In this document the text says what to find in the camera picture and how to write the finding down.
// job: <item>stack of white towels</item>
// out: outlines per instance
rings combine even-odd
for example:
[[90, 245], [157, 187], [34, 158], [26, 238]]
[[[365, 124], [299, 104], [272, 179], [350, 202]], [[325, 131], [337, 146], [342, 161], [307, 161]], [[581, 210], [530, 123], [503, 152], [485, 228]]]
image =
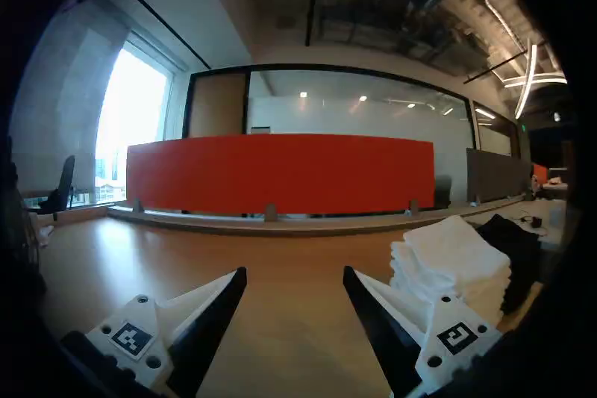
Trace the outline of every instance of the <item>stack of white towels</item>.
[[510, 259], [462, 217], [407, 231], [403, 243], [392, 243], [392, 258], [391, 287], [430, 303], [455, 295], [490, 325], [501, 320]]

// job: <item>office chair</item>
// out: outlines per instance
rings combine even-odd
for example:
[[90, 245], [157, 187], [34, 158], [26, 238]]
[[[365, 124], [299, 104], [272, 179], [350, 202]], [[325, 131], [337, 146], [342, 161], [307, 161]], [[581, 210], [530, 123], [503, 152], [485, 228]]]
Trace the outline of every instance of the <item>office chair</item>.
[[450, 192], [452, 189], [452, 177], [439, 175], [435, 178], [435, 209], [447, 208], [450, 206]]
[[60, 176], [60, 183], [58, 188], [53, 190], [48, 200], [40, 202], [40, 209], [35, 210], [37, 214], [52, 214], [58, 211], [66, 210], [69, 204], [69, 193], [72, 183], [72, 172], [75, 170], [75, 156], [70, 155], [64, 161], [62, 168], [62, 175]]

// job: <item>black towel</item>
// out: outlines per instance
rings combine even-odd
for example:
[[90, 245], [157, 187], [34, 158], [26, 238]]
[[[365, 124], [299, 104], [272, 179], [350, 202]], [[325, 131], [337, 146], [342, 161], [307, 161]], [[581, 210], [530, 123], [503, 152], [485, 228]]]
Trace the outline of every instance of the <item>black towel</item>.
[[539, 278], [539, 235], [523, 230], [499, 214], [494, 214], [488, 223], [477, 227], [476, 230], [485, 241], [510, 259], [510, 284], [501, 305], [504, 314], [510, 314], [522, 305], [531, 286]]

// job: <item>red partition panel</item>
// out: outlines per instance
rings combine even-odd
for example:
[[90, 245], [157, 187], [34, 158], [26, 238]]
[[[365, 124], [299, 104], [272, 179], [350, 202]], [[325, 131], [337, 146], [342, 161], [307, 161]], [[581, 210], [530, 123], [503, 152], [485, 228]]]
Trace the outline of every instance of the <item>red partition panel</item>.
[[353, 135], [187, 138], [129, 146], [127, 199], [218, 214], [364, 213], [434, 204], [433, 143]]
[[542, 167], [536, 163], [533, 163], [533, 174], [537, 176], [537, 181], [539, 185], [543, 185], [547, 183], [547, 168]]

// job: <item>window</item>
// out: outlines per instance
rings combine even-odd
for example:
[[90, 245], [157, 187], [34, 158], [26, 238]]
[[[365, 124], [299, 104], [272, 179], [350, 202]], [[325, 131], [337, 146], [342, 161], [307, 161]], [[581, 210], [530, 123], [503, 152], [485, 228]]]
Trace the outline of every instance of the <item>window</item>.
[[96, 202], [126, 199], [130, 145], [163, 139], [172, 72], [129, 42], [106, 89], [96, 142]]
[[516, 124], [475, 103], [481, 150], [520, 158]]

